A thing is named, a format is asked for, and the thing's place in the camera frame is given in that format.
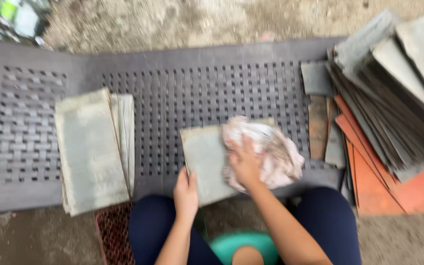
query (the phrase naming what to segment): woven pattern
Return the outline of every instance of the woven pattern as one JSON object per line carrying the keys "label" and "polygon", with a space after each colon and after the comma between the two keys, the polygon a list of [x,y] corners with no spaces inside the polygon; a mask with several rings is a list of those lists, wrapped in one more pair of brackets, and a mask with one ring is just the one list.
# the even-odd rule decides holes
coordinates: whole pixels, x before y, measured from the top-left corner
{"label": "woven pattern", "polygon": [[274,62],[103,73],[99,85],[134,95],[135,152],[140,155],[136,174],[141,176],[178,173],[184,165],[180,128],[223,124],[234,115],[273,117],[305,157],[304,168],[333,168],[309,159],[308,107],[300,75],[292,62]]}
{"label": "woven pattern", "polygon": [[131,203],[112,206],[94,214],[105,265],[135,264],[129,243]]}
{"label": "woven pattern", "polygon": [[55,101],[66,75],[4,67],[0,94],[0,184],[60,179]]}

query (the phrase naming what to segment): white rag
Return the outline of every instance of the white rag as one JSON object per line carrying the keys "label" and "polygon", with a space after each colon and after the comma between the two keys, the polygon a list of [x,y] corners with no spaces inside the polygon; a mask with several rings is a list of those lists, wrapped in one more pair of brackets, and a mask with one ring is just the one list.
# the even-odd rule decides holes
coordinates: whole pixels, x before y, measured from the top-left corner
{"label": "white rag", "polygon": [[[268,189],[275,189],[292,184],[302,177],[302,166],[305,159],[299,154],[291,139],[284,136],[282,131],[263,123],[253,123],[244,116],[235,116],[222,125],[222,138],[229,151],[233,150],[230,140],[241,144],[242,135],[253,140],[255,154],[265,152],[260,180]],[[246,189],[237,180],[230,165],[223,171],[225,182],[236,190],[246,193]]]}

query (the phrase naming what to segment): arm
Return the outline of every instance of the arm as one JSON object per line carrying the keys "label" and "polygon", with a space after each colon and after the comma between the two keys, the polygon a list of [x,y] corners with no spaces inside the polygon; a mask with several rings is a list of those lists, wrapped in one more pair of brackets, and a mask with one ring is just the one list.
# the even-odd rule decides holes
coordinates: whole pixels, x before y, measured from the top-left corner
{"label": "arm", "polygon": [[229,156],[230,164],[255,202],[284,263],[331,265],[315,239],[260,181],[262,155],[254,154],[252,140],[243,137],[243,147],[232,144],[235,150]]}
{"label": "arm", "polygon": [[187,181],[186,167],[181,169],[174,188],[176,219],[156,258],[155,265],[186,265],[191,240],[191,228],[199,208],[196,174]]}

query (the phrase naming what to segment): dirt ground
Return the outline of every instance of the dirt ground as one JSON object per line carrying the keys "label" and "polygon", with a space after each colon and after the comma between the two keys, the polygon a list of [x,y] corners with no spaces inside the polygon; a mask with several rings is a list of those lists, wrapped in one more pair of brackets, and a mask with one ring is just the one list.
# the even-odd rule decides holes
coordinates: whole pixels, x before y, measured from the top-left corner
{"label": "dirt ground", "polygon": [[[403,18],[424,0],[60,0],[44,40],[73,53],[122,53],[336,36],[381,10]],[[263,229],[249,201],[203,210],[210,237]],[[424,265],[424,215],[358,218],[364,265]],[[59,207],[0,214],[0,264],[102,264],[92,214]]]}

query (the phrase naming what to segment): navy blue pants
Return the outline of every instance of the navy blue pants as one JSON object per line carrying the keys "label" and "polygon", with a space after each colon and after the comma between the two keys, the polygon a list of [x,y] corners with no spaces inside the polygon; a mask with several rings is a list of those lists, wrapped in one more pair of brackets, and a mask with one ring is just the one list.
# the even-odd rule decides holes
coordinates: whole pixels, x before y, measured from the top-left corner
{"label": "navy blue pants", "polygon": [[[148,196],[137,202],[130,215],[129,240],[136,265],[153,265],[173,225],[172,199]],[[356,220],[350,205],[329,188],[308,190],[294,216],[320,244],[333,265],[360,265]],[[192,228],[188,265],[219,265],[221,262]]]}

